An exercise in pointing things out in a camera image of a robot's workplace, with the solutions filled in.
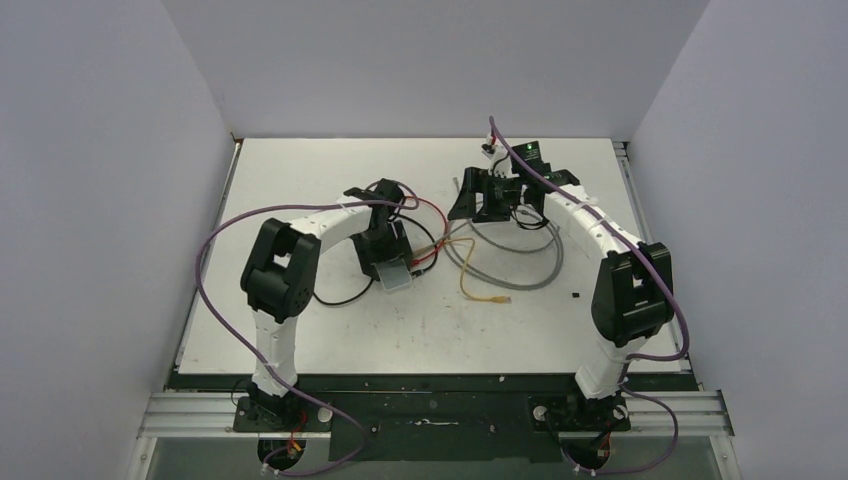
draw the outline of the gray cable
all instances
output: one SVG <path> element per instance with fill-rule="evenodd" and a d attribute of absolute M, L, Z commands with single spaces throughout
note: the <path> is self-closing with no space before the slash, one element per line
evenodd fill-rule
<path fill-rule="evenodd" d="M 457 190 L 459 190 L 459 182 L 457 181 L 456 178 L 454 178 L 454 185 L 457 187 Z M 531 217 L 536 217 L 538 215 L 538 214 L 530 213 L 530 212 L 523 212 L 523 213 L 525 213 L 526 215 L 531 216 Z M 520 290 L 520 291 L 538 290 L 540 288 L 547 287 L 548 285 L 553 283 L 553 281 L 556 280 L 556 278 L 559 276 L 560 272 L 562 271 L 563 262 L 565 260 L 565 256 L 563 254 L 564 247 L 563 247 L 562 238 L 559 235 L 558 229 L 553 223 L 548 223 L 548 225 L 545 226 L 545 228 L 551 234 L 551 241 L 548 242 L 545 246 L 543 246 L 541 248 L 535 248 L 535 249 L 531 249 L 531 250 L 519 250 L 519 249 L 507 247 L 505 245 L 501 245 L 499 243 L 496 243 L 496 242 L 492 241 L 490 238 L 488 238 L 485 235 L 483 235 L 482 233 L 480 233 L 480 231 L 477 228 L 475 228 L 474 224 L 471 223 L 470 221 L 464 222 L 464 223 L 460 224 L 458 227 L 453 227 L 453 222 L 451 222 L 450 225 L 451 225 L 450 233 L 448 233 L 444 238 L 450 238 L 450 236 L 453 235 L 454 232 L 461 229 L 465 225 L 468 225 L 468 226 L 471 227 L 471 229 L 474 231 L 474 233 L 477 234 L 481 239 L 483 239 L 484 241 L 486 241 L 487 243 L 491 244 L 492 246 L 494 246 L 496 248 L 499 248 L 501 250 L 505 250 L 505 251 L 508 251 L 508 252 L 514 252 L 514 253 L 520 253 L 520 254 L 535 253 L 535 252 L 539 252 L 539 251 L 542 251 L 542 250 L 548 248 L 551 245 L 551 243 L 554 244 L 554 247 L 555 247 L 555 250 L 556 250 L 556 256 L 557 256 L 556 261 L 554 262 L 554 269 L 551 271 L 551 273 L 544 280 L 537 282 L 537 283 L 529 284 L 529 285 L 528 284 L 521 284 L 521 283 L 512 283 L 512 282 L 508 282 L 506 280 L 502 280 L 500 278 L 493 277 L 493 276 L 487 274 L 486 272 L 483 272 L 482 270 L 474 267 L 473 265 L 471 265 L 471 263 L 469 263 L 468 267 L 466 268 L 466 273 L 468 273 L 468 275 L 471 275 L 472 277 L 478 278 L 478 279 L 480 279 L 480 280 L 482 280 L 486 283 L 490 283 L 492 285 L 495 285 L 495 286 L 498 286 L 498 287 L 501 287 L 501 288 L 506 288 L 506 289 L 509 289 L 509 290 Z M 456 250 L 456 246 L 453 243 L 448 243 L 447 245 L 445 245 L 445 247 L 446 248 L 444 248 L 444 247 L 442 248 L 442 251 L 448 257 L 448 259 L 451 261 L 451 263 L 453 263 L 454 265 L 456 265 L 459 268 L 462 268 L 462 265 L 463 265 L 465 260 L 460 256 L 459 252 Z"/>

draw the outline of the cable tie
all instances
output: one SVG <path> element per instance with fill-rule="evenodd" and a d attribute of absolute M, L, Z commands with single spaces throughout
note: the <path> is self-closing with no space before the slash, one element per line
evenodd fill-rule
<path fill-rule="evenodd" d="M 606 214 L 606 212 L 604 212 L 604 216 L 603 216 L 603 217 L 601 217 L 601 218 L 599 218 L 599 219 L 595 220 L 595 223 L 593 223 L 593 224 L 592 224 L 592 226 L 591 226 L 591 227 L 589 227 L 589 230 L 591 230 L 591 229 L 593 229 L 593 228 L 597 227 L 598 225 L 600 225 L 600 224 L 602 224 L 602 223 L 604 223 L 604 222 L 607 222 L 607 224 L 608 224 L 608 225 L 612 225 L 612 219 L 611 219 L 611 218 L 609 218 L 609 215 L 607 215 L 607 214 Z"/>
<path fill-rule="evenodd" d="M 598 199 L 596 197 L 586 197 L 586 200 L 583 200 L 580 203 L 575 204 L 568 210 L 568 213 L 574 213 L 577 210 L 580 210 L 583 207 L 595 207 L 598 205 Z"/>
<path fill-rule="evenodd" d="M 339 200 L 336 202 L 336 204 L 338 204 L 341 211 L 345 212 L 348 216 L 353 216 L 353 211 L 350 209 L 350 207 L 347 206 L 345 202 Z"/>

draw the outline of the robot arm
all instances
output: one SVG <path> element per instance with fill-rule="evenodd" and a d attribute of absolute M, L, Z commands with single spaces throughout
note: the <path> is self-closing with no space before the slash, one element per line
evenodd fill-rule
<path fill-rule="evenodd" d="M 529 205 L 542 215 L 544 222 L 555 222 L 586 256 L 598 261 L 592 297 L 597 348 L 583 361 L 576 380 L 586 399 L 614 395 L 619 390 L 626 357 L 659 333 L 671 320 L 673 310 L 635 255 L 582 206 L 592 205 L 612 228 L 637 245 L 669 289 L 672 288 L 671 256 L 663 244 L 647 245 L 609 219 L 571 172 L 552 171 L 541 159 L 539 142 L 513 149 L 536 172 L 582 203 L 575 205 L 542 185 L 513 163 L 506 150 L 490 138 L 483 145 L 483 153 L 491 160 L 490 168 L 465 169 L 459 197 L 448 218 L 469 218 L 475 223 L 508 221 L 519 205 Z M 479 208 L 478 194 L 482 194 L 483 200 Z"/>
<path fill-rule="evenodd" d="M 403 197 L 397 183 L 383 179 L 373 191 L 348 190 L 338 203 L 384 200 L 400 204 Z M 241 288 L 254 311 L 256 347 L 290 385 L 297 382 L 298 315 L 312 299 L 322 253 L 350 238 L 365 275 L 382 281 L 387 289 L 389 278 L 395 282 L 392 289 L 411 282 L 412 249 L 403 223 L 391 220 L 396 210 L 386 205 L 357 206 L 314 213 L 290 223 L 272 218 L 262 224 L 242 273 Z M 247 390 L 251 400 L 271 411 L 284 411 L 284 402 L 293 401 L 284 399 L 288 390 L 275 382 L 259 361 Z"/>

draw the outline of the transparent panel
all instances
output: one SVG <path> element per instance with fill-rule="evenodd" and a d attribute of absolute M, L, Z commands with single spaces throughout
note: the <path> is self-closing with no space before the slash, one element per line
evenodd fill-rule
<path fill-rule="evenodd" d="M 660 455 L 666 438 L 621 437 L 612 440 L 609 468 L 641 465 Z M 307 453 L 292 471 L 326 463 L 329 440 L 310 440 Z M 256 439 L 159 439 L 148 480 L 245 479 L 267 480 L 259 474 Z M 524 459 L 490 462 L 359 462 L 320 476 L 322 479 L 551 479 L 574 478 L 563 463 L 531 464 Z M 580 475 L 577 478 L 590 478 Z M 683 437 L 674 454 L 641 474 L 616 475 L 622 479 L 720 479 L 709 437 Z"/>

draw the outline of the white wall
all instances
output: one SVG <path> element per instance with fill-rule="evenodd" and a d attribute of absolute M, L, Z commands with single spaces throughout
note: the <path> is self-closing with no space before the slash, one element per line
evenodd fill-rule
<path fill-rule="evenodd" d="M 713 0 L 630 153 L 746 479 L 846 478 L 848 2 Z"/>
<path fill-rule="evenodd" d="M 707 0 L 163 0 L 236 136 L 630 138 Z"/>
<path fill-rule="evenodd" d="M 123 478 L 232 141 L 158 0 L 0 6 L 0 478 Z"/>

